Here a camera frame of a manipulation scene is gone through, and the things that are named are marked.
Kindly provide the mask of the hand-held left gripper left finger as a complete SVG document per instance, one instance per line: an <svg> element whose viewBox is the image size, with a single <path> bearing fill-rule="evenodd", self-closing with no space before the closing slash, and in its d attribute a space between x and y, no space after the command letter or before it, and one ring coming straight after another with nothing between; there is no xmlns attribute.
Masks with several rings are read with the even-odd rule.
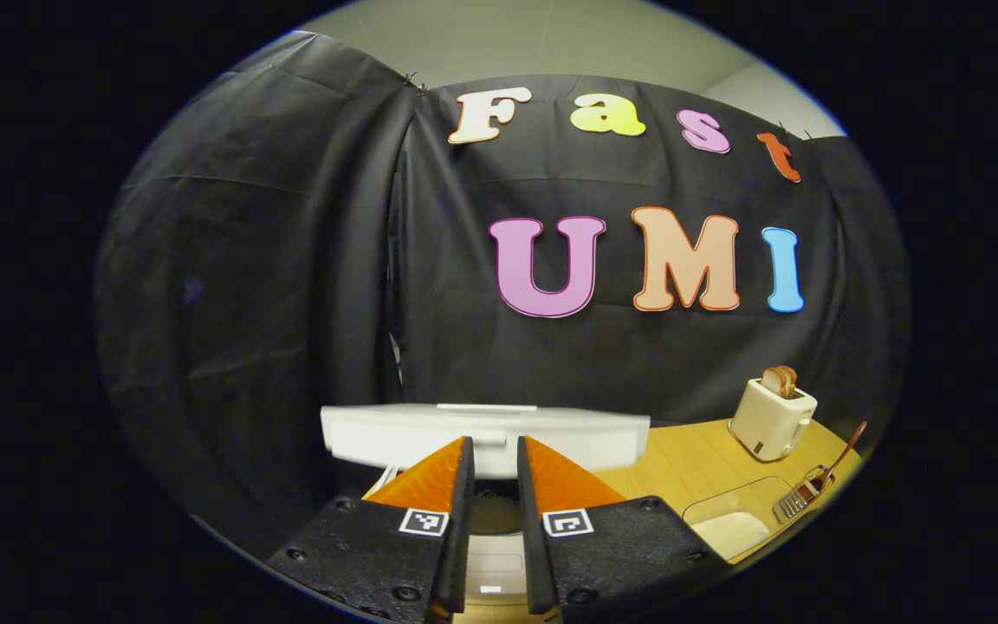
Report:
<svg viewBox="0 0 998 624"><path fill-rule="evenodd" d="M474 442L459 436L370 497L337 497L268 560L374 621L448 623L464 610Z"/></svg>

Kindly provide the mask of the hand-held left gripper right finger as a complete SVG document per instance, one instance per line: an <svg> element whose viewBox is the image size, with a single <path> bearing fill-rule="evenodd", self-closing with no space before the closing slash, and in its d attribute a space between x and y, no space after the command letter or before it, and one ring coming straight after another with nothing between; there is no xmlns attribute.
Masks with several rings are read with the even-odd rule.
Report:
<svg viewBox="0 0 998 624"><path fill-rule="evenodd" d="M650 619L729 576L661 497L629 500L531 436L516 467L532 614Z"/></svg>

